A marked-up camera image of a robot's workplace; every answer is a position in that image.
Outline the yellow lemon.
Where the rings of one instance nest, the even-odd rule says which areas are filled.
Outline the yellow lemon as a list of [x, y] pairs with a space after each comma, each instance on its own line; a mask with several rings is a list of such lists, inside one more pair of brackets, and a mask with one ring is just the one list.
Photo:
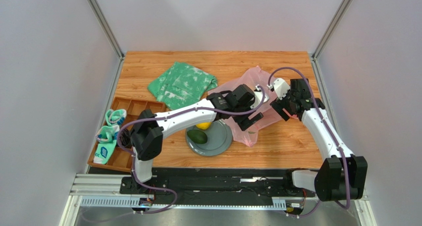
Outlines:
[[211, 125], [212, 125], [212, 122], [203, 122], [203, 123], [196, 124], [196, 128], [200, 130], [207, 130], [210, 128]]

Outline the dark green avocado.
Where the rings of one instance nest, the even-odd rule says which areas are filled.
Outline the dark green avocado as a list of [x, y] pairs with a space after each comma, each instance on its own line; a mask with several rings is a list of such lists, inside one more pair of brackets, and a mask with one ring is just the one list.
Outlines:
[[206, 144], [208, 142], [208, 136], [206, 135], [205, 132], [201, 130], [196, 130], [196, 129], [188, 130], [187, 136], [192, 142], [196, 144]]

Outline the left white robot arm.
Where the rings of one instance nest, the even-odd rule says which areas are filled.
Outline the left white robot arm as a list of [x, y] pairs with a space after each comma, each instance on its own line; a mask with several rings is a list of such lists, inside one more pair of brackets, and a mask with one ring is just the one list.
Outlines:
[[131, 123], [130, 130], [134, 179], [144, 183], [152, 178], [154, 158], [161, 153], [163, 140], [172, 134], [199, 123], [228, 118], [233, 118], [242, 130], [246, 130], [263, 117], [258, 108], [268, 100], [262, 86], [258, 85], [253, 91], [242, 84], [233, 91], [212, 93], [177, 110], [162, 113], [142, 111]]

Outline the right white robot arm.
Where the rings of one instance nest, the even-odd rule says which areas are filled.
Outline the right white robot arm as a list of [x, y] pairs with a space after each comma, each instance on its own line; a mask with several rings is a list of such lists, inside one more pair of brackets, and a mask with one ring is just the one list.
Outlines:
[[292, 169], [290, 187], [316, 193], [323, 201], [358, 200], [364, 194], [368, 163], [355, 155], [335, 132], [323, 102], [315, 98], [306, 79], [282, 78], [270, 82], [277, 97], [270, 106], [285, 120], [296, 116], [313, 137], [323, 163], [318, 171]]

